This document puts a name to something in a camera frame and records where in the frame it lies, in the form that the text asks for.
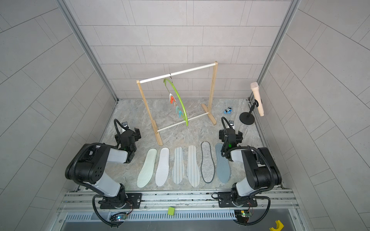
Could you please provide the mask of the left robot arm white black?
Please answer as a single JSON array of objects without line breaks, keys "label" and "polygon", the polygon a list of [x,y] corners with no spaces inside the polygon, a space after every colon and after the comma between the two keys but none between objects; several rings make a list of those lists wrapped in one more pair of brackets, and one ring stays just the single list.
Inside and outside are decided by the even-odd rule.
[{"label": "left robot arm white black", "polygon": [[129,164],[135,156],[136,142],[141,138],[138,128],[131,130],[128,123],[114,120],[117,145],[86,143],[78,151],[65,171],[65,177],[84,186],[102,197],[98,201],[101,209],[122,209],[140,207],[141,193],[126,193],[123,184],[106,174],[108,162]]}]

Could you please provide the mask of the white striped insole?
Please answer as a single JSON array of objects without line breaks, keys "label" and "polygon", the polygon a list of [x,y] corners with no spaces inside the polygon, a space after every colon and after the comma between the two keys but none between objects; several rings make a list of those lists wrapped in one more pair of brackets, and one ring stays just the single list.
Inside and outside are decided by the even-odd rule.
[{"label": "white striped insole", "polygon": [[180,184],[185,173],[185,166],[183,163],[183,149],[182,147],[175,148],[174,151],[174,166],[172,170],[172,178],[175,184]]},{"label": "white striped insole", "polygon": [[200,183],[200,171],[197,165],[196,147],[188,147],[188,180],[192,187],[198,187]]}]

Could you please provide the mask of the green clip hanger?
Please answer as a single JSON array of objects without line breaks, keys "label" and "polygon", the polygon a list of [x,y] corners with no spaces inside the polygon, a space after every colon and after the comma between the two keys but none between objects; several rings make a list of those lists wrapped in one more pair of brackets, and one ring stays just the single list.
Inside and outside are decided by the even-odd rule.
[{"label": "green clip hanger", "polygon": [[[165,78],[163,80],[163,83],[169,93],[170,103],[175,106],[176,113],[179,116],[179,118],[183,119],[186,123],[186,126],[188,126],[188,115],[187,115],[185,106],[183,104],[183,101],[181,99],[181,96],[172,81],[172,77],[170,76],[169,79]],[[175,96],[172,93],[170,93],[170,90],[168,89],[167,84],[169,84],[172,87],[174,94],[176,95],[177,98],[175,98]]]}]

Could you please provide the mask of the dark grey felt insole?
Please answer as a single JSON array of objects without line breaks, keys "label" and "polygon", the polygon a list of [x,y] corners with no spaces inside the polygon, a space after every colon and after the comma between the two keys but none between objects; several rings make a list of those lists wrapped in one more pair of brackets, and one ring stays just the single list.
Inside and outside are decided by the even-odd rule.
[{"label": "dark grey felt insole", "polygon": [[211,183],[214,179],[215,165],[212,157],[210,143],[207,141],[202,142],[201,151],[202,151],[201,175],[206,183]]}]

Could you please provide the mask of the grey blue insole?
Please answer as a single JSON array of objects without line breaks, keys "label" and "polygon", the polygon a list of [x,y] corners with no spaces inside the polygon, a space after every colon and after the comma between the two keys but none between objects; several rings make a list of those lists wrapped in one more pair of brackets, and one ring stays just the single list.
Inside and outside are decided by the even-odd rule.
[{"label": "grey blue insole", "polygon": [[225,157],[222,157],[221,155],[222,146],[223,145],[221,143],[217,143],[215,145],[217,159],[216,173],[219,181],[222,184],[226,184],[229,181],[231,171],[229,166],[229,160]]}]

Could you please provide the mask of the white textured foam insole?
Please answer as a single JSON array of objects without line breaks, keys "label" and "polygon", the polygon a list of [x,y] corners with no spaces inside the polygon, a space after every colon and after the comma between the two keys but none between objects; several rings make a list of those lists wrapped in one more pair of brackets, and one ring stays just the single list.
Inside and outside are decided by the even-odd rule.
[{"label": "white textured foam insole", "polygon": [[165,184],[169,174],[169,148],[162,148],[160,151],[159,163],[156,171],[155,182],[158,187]]}]

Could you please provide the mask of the wooden clothes rack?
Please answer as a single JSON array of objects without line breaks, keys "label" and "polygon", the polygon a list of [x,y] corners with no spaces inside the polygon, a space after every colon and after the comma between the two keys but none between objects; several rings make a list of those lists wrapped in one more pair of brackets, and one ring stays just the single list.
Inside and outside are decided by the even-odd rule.
[{"label": "wooden clothes rack", "polygon": [[[184,106],[184,103],[181,99],[181,96],[180,96],[178,90],[176,89],[176,87],[173,84],[172,77],[177,76],[177,75],[181,75],[181,74],[185,74],[185,73],[189,73],[189,72],[193,72],[193,71],[197,71],[197,70],[201,70],[201,69],[205,69],[205,68],[209,68],[209,67],[213,68],[213,75],[212,75],[210,96],[209,96],[208,104],[207,105],[206,104],[201,104],[201,107],[204,110],[203,114],[200,114],[198,116],[189,118],[188,115],[187,115],[187,111],[186,111],[186,108]],[[216,82],[216,77],[217,77],[217,70],[218,70],[218,62],[215,61],[211,64],[202,65],[202,66],[198,66],[198,67],[195,67],[195,68],[190,68],[190,69],[186,69],[186,70],[182,70],[182,71],[178,71],[178,72],[174,72],[174,73],[169,73],[169,74],[166,74],[166,75],[153,77],[153,78],[150,78],[150,79],[137,80],[136,81],[136,83],[138,85],[138,88],[139,88],[139,91],[141,93],[143,102],[144,102],[145,107],[147,109],[147,112],[148,112],[148,115],[149,115],[149,118],[150,118],[150,121],[151,121],[153,131],[155,133],[155,137],[156,137],[156,141],[157,141],[158,145],[160,145],[160,146],[163,145],[163,141],[162,141],[162,138],[161,138],[161,135],[160,135],[161,131],[164,131],[166,129],[172,128],[172,127],[177,126],[177,125],[180,125],[182,123],[186,123],[186,125],[188,126],[188,122],[190,120],[196,119],[198,117],[207,115],[213,125],[217,124],[216,119],[212,115],[212,104],[213,104],[213,97],[214,97],[215,82]],[[149,109],[149,106],[148,106],[148,103],[147,103],[147,100],[145,98],[144,91],[142,89],[142,84],[143,83],[148,83],[148,82],[152,82],[152,81],[156,81],[156,80],[163,80],[164,84],[166,84],[167,82],[170,83],[170,85],[173,88],[174,93],[177,96],[177,99],[175,99],[174,96],[171,93],[169,93],[170,103],[176,106],[176,111],[177,111],[179,117],[183,120],[181,122],[169,125],[169,126],[164,127],[162,129],[158,128],[156,121],[153,119],[152,114],[151,114],[150,109]]]}]

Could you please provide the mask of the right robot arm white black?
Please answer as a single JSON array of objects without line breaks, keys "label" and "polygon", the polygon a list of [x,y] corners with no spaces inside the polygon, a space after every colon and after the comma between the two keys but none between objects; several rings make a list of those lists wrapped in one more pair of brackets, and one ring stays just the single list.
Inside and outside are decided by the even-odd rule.
[{"label": "right robot arm white black", "polygon": [[219,193],[221,207],[256,207],[253,200],[258,194],[272,190],[282,183],[282,176],[273,157],[266,147],[239,146],[243,133],[236,133],[229,121],[221,117],[223,129],[219,131],[219,139],[223,142],[217,152],[221,157],[231,162],[241,162],[244,165],[245,178],[233,184],[229,193]]}]

